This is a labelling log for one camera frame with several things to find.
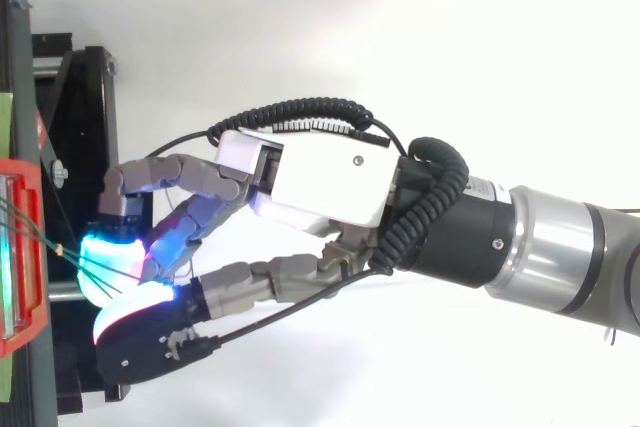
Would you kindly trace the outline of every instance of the green wire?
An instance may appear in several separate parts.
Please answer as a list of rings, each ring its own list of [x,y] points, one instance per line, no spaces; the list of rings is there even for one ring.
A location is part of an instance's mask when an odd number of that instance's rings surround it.
[[[29,232],[25,232],[23,230],[18,229],[17,227],[13,227],[12,225],[9,224],[5,224],[4,222],[0,222],[0,226],[9,229],[13,232],[16,232],[19,235],[23,235],[29,239],[35,240],[37,242],[42,242],[43,244],[45,244],[48,248],[50,248],[51,250],[53,250],[54,252],[57,251],[57,246],[56,244],[54,244],[53,242],[51,242],[50,240],[42,237],[42,236],[34,236],[32,234],[30,234]],[[73,265],[76,269],[82,271],[88,278],[89,280],[91,280],[94,284],[96,284],[96,287],[98,287],[102,292],[104,292],[109,298],[113,298],[99,283],[98,281],[102,282],[103,284],[105,284],[107,287],[109,287],[110,289],[115,290],[116,292],[122,293],[121,291],[119,291],[118,289],[116,289],[113,285],[109,284],[107,281],[95,276],[93,273],[89,272],[87,269],[85,269],[84,267],[82,267],[80,264],[78,264],[72,257],[69,257],[67,255],[62,256],[65,260],[67,260],[69,263],[71,263],[71,265]]]
[[[11,203],[10,201],[8,201],[8,200],[6,200],[6,199],[2,199],[2,198],[0,198],[0,202],[4,202],[4,203],[5,203],[5,204],[7,204],[11,209],[13,209],[15,212],[12,212],[9,208],[7,208],[7,207],[5,207],[5,206],[2,206],[2,205],[0,205],[0,210],[4,210],[4,211],[5,211],[5,212],[7,212],[10,216],[12,216],[14,219],[17,219],[17,220],[19,220],[20,222],[23,222],[23,223],[24,223],[24,222],[26,222],[26,223],[28,223],[28,224],[31,226],[31,228],[32,228],[33,230],[35,230],[35,231],[38,233],[38,235],[40,235],[40,237],[42,237],[43,239],[45,239],[45,240],[49,241],[49,240],[46,238],[46,236],[43,234],[43,232],[38,228],[38,225],[37,225],[33,220],[31,220],[31,219],[27,216],[27,214],[25,214],[25,213],[24,213],[24,211],[22,211],[22,210],[21,210],[17,205],[15,205],[15,204]],[[110,272],[114,272],[114,273],[116,273],[116,274],[120,274],[120,275],[123,275],[123,276],[125,276],[125,277],[129,277],[129,278],[131,278],[131,279],[140,280],[140,277],[136,277],[135,275],[131,275],[131,274],[127,273],[127,272],[122,272],[121,270],[114,269],[113,267],[109,267],[108,265],[101,264],[100,262],[96,262],[95,260],[93,260],[93,259],[91,259],[91,258],[89,258],[89,257],[85,257],[84,255],[80,255],[80,254],[78,254],[77,252],[75,252],[75,251],[73,251],[73,250],[71,250],[71,249],[68,249],[68,248],[66,248],[66,247],[63,247],[63,250],[64,250],[64,252],[65,252],[66,254],[73,255],[73,256],[75,256],[76,258],[80,258],[80,259],[86,260],[87,262],[91,262],[92,264],[95,264],[95,265],[97,265],[98,267],[101,267],[101,268],[103,268],[103,269],[105,269],[105,270],[108,270],[108,271],[110,271]]]

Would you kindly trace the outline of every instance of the white backdrop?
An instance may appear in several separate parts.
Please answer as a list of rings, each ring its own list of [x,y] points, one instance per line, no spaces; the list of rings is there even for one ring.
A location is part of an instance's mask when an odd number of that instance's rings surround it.
[[[449,141],[476,176],[638,207],[638,12],[638,0],[35,0],[32,19],[35,32],[72,31],[76,48],[104,45],[118,57],[121,160],[247,108],[341,96],[405,142]],[[182,150],[213,155],[204,141]],[[166,214],[162,197],[156,204]],[[320,247],[244,212],[209,239],[196,266]],[[612,348],[603,333],[399,274],[61,421],[638,425],[640,342],[620,336]]]

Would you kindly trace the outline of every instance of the black coiled cord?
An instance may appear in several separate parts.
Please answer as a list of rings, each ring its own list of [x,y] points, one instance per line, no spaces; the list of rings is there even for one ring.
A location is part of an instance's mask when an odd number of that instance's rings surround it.
[[[411,142],[409,156],[440,165],[443,173],[431,187],[385,232],[369,266],[387,275],[416,242],[424,239],[429,226],[458,200],[469,180],[469,168],[462,156],[446,142],[423,137]]]
[[[240,127],[258,129],[291,120],[325,118],[349,123],[356,130],[367,130],[373,122],[373,114],[362,105],[344,99],[312,98],[287,100],[251,109],[218,122],[207,130],[207,139],[214,147],[227,130]]]

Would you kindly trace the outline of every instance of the thin wire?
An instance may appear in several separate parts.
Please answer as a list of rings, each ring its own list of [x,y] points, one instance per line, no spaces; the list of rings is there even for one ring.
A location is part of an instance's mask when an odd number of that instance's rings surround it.
[[[60,196],[58,195],[58,189],[56,188],[55,184],[53,183],[53,179],[50,177],[50,174],[47,174],[47,179],[49,179],[49,185],[51,186],[51,190],[53,191],[53,196],[56,199],[56,204],[58,205],[58,210],[60,210],[60,213],[62,214],[62,220],[64,220],[64,224],[67,227],[67,230],[69,231],[69,235],[71,236],[71,240],[73,240],[73,244],[76,246],[76,248],[79,248],[78,245],[78,239],[76,239],[75,234],[73,233],[73,228],[71,227],[71,221],[69,220],[69,217],[67,217],[67,213],[64,210],[64,207],[62,207],[62,201],[60,200]]]
[[[284,319],[285,317],[288,317],[291,314],[295,314],[296,312],[299,312],[300,310],[305,309],[312,304],[315,304],[316,302],[324,299],[325,297],[328,297],[329,295],[339,291],[340,289],[348,285],[353,284],[354,282],[357,282],[362,279],[366,279],[367,277],[370,277],[372,275],[379,275],[379,274],[382,274],[382,272],[377,270],[364,270],[358,274],[352,275],[351,277],[347,277],[346,279],[341,280],[340,282],[336,282],[335,284],[332,284],[329,287],[322,289],[320,292],[313,294],[304,300],[301,300],[297,304],[293,304],[291,307],[282,309],[280,312],[276,312],[275,314],[270,315],[269,317],[265,317],[264,319],[254,322],[253,324],[249,324],[245,327],[242,327],[241,329],[234,330],[229,334],[221,336],[218,339],[218,344],[223,345],[223,344],[226,344],[227,342],[231,342],[232,340],[236,340],[236,339],[239,339],[240,337],[244,337],[245,335],[255,332],[258,329],[261,329],[263,327],[266,327],[267,325],[273,324],[278,320]]]
[[[398,139],[398,136],[393,133],[393,130],[387,127],[386,124],[380,122],[378,119],[370,119],[369,121],[371,122],[371,125],[375,125],[376,127],[378,127],[381,131],[383,131],[387,135],[387,137],[391,139],[391,142],[393,142],[393,144],[396,146],[396,148],[398,149],[398,152],[400,152],[400,155],[402,157],[407,156],[407,151],[404,150],[404,146],[402,145],[402,142],[400,142],[400,139]]]
[[[394,134],[393,131],[389,127],[387,127],[386,124],[380,122],[378,119],[369,119],[369,122],[371,123],[371,125],[375,125],[380,130],[382,130],[391,139],[391,141],[394,143],[394,145],[396,146],[396,148],[400,152],[400,155],[402,155],[403,157],[407,156],[407,151],[404,149],[404,147],[402,145],[402,142],[400,142],[400,139],[398,139],[396,134]],[[207,131],[206,130],[203,130],[203,131],[200,131],[200,132],[193,132],[193,133],[187,134],[187,135],[183,135],[182,137],[178,137],[177,139],[174,139],[171,142],[167,142],[163,146],[158,147],[156,150],[154,150],[149,155],[147,155],[147,158],[156,157],[156,156],[158,156],[160,154],[163,154],[167,150],[172,149],[176,145],[180,145],[180,144],[182,144],[184,142],[187,142],[189,140],[199,139],[201,137],[206,137],[206,136],[207,136]]]
[[[48,240],[48,239],[46,239],[46,238],[43,238],[42,236],[39,236],[39,235],[38,235],[38,236],[35,236],[35,235],[32,235],[32,234],[30,234],[29,232],[25,232],[25,231],[23,231],[23,230],[18,229],[17,227],[14,227],[14,226],[12,226],[12,225],[6,224],[6,223],[4,223],[4,222],[0,222],[0,227],[4,227],[5,229],[9,229],[9,230],[11,230],[11,231],[13,231],[13,232],[15,232],[15,233],[17,233],[17,234],[19,234],[19,235],[22,235],[22,236],[27,237],[27,238],[29,238],[29,239],[35,240],[36,242],[42,242],[42,243],[43,243],[45,246],[47,246],[49,249],[53,250],[54,252],[57,252],[57,246],[56,246],[56,244],[54,244],[53,242],[51,242],[50,240]],[[105,280],[103,280],[103,279],[101,279],[101,278],[99,278],[99,277],[97,277],[97,276],[94,276],[94,274],[92,274],[91,272],[89,272],[88,270],[86,270],[84,267],[80,266],[80,264],[78,264],[78,263],[77,263],[75,260],[73,260],[71,257],[68,257],[68,256],[66,256],[66,255],[64,255],[64,254],[63,254],[63,255],[62,255],[62,258],[63,258],[63,259],[65,259],[65,260],[67,260],[69,263],[71,263],[71,265],[73,265],[76,269],[81,270],[83,273],[85,273],[85,274],[89,277],[89,280],[91,280],[94,284],[96,284],[96,286],[97,286],[100,290],[102,290],[106,295],[108,295],[110,298],[113,298],[113,297],[111,297],[111,295],[109,295],[109,293],[108,293],[106,290],[104,290],[104,288],[103,288],[100,284],[98,284],[98,282],[96,282],[96,280],[95,280],[95,279],[98,279],[100,282],[102,282],[103,284],[105,284],[107,287],[109,287],[109,288],[111,288],[111,289],[115,290],[116,292],[120,292],[120,291],[118,291],[118,289],[116,289],[114,286],[112,286],[111,284],[109,284],[109,283],[108,283],[108,282],[106,282]]]
[[[183,142],[187,142],[188,140],[199,139],[200,137],[206,137],[207,131],[203,130],[201,132],[193,132],[192,134],[183,135],[182,137],[178,137],[177,139],[172,140],[171,142],[167,142],[162,147],[158,147],[156,150],[151,152],[148,157],[156,157],[167,150],[175,147],[176,145],[182,144]]]
[[[164,189],[164,196],[167,199],[167,203],[169,204],[169,208],[173,211],[174,207],[173,207],[173,202],[171,202],[171,197],[169,196],[169,189]],[[185,279],[187,277],[190,277],[193,279],[194,275],[193,275],[193,259],[189,259],[189,271],[186,274],[180,274],[180,275],[175,275],[173,276],[173,279]]]
[[[36,232],[36,233],[37,233],[41,238],[45,239],[45,240],[46,240],[46,241],[48,241],[48,242],[52,242],[52,241],[51,241],[51,240],[49,240],[49,239],[44,235],[44,233],[43,233],[43,232],[38,228],[38,225],[37,225],[37,224],[36,224],[36,223],[31,219],[31,218],[29,218],[29,217],[27,216],[27,214],[26,214],[24,211],[22,211],[18,206],[16,206],[15,204],[13,204],[13,203],[9,202],[9,201],[8,201],[8,200],[6,200],[6,199],[2,199],[2,198],[0,198],[0,201],[2,201],[2,202],[4,202],[4,203],[6,203],[7,205],[9,205],[9,207],[10,207],[11,209],[15,210],[15,212],[12,212],[11,210],[9,210],[8,208],[6,208],[6,207],[4,207],[4,206],[2,206],[2,205],[0,205],[0,210],[4,210],[4,211],[5,211],[5,212],[7,212],[10,216],[12,216],[15,220],[18,220],[18,221],[19,221],[19,222],[21,222],[21,223],[27,223],[27,224],[30,226],[30,228],[31,228],[33,231],[35,231],[35,232]],[[105,270],[110,271],[110,272],[113,272],[113,273],[116,273],[116,274],[120,274],[120,275],[123,275],[123,276],[125,276],[125,277],[129,277],[129,278],[131,278],[131,279],[140,280],[140,277],[136,277],[135,275],[131,275],[131,274],[127,273],[127,272],[123,272],[123,271],[121,271],[121,270],[114,269],[113,267],[109,267],[109,266],[107,266],[107,265],[101,264],[100,262],[97,262],[97,261],[95,261],[95,260],[93,260],[93,259],[91,259],[91,258],[89,258],[89,257],[84,256],[84,255],[80,255],[80,254],[78,254],[77,252],[75,252],[75,251],[73,251],[73,250],[71,250],[71,249],[68,249],[68,248],[66,248],[66,247],[63,247],[63,250],[64,250],[64,252],[65,252],[66,254],[73,255],[73,256],[75,256],[77,259],[83,259],[83,260],[86,260],[87,262],[91,262],[92,264],[97,265],[97,266],[99,266],[99,267],[101,267],[101,268],[103,268],[103,269],[105,269]]]

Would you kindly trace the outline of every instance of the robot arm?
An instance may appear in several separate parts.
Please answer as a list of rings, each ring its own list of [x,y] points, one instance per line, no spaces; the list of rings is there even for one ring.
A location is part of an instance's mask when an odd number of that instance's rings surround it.
[[[362,132],[276,127],[226,131],[213,162],[170,156],[107,174],[99,210],[116,237],[130,235],[127,218],[139,215],[131,194],[177,185],[194,196],[149,236],[146,283],[96,319],[106,379],[135,383],[176,370],[347,283],[389,274],[389,266],[640,335],[640,219],[469,177],[459,154],[433,139],[414,141],[409,156],[398,158],[388,142]],[[341,234],[321,259],[237,263],[187,286],[158,283],[247,203],[311,234]],[[199,338],[193,329],[268,299],[295,304],[220,338]]]

